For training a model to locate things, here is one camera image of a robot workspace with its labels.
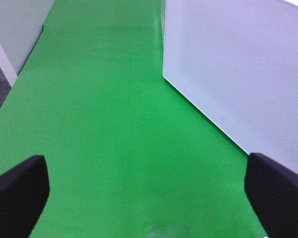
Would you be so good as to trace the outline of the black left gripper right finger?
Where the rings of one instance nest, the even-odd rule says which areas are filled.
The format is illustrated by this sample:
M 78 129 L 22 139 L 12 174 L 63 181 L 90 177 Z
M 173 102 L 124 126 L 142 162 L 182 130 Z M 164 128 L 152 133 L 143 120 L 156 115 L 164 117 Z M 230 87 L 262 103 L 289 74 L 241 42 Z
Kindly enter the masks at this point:
M 270 238 L 298 238 L 298 174 L 261 153 L 248 156 L 244 191 Z

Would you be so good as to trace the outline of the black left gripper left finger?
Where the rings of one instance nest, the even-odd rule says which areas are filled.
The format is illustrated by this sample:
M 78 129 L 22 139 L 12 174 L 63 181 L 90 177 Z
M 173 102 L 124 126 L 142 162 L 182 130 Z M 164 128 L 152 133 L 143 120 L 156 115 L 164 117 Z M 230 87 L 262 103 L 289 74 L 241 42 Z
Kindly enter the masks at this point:
M 49 193 L 43 155 L 32 156 L 0 175 L 0 238 L 28 238 Z

